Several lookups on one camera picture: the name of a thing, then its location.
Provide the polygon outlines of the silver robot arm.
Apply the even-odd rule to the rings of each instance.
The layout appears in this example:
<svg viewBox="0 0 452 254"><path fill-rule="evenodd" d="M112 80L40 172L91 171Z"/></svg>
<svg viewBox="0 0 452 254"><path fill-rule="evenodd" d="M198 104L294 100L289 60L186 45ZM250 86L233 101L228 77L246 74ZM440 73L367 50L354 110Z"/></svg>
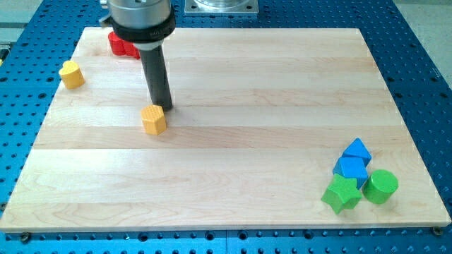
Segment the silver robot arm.
<svg viewBox="0 0 452 254"><path fill-rule="evenodd" d="M170 0L100 0L116 35L137 48L151 102L173 108L162 45L176 28Z"/></svg>

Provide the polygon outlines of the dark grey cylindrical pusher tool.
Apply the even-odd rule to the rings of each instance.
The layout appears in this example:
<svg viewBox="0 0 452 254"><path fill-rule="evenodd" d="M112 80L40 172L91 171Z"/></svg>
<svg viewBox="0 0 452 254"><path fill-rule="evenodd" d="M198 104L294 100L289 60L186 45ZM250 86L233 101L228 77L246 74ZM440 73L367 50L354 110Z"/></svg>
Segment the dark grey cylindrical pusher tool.
<svg viewBox="0 0 452 254"><path fill-rule="evenodd" d="M161 106L164 111L171 110L173 103L162 47L139 49L139 53L152 103Z"/></svg>

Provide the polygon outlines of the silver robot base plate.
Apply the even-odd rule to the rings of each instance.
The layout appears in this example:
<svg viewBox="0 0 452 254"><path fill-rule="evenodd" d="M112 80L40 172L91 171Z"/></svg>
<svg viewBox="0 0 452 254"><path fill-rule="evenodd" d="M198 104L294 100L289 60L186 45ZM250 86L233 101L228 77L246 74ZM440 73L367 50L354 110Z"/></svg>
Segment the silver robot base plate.
<svg viewBox="0 0 452 254"><path fill-rule="evenodd" d="M243 14L258 13L258 0L186 0L186 14L226 13Z"/></svg>

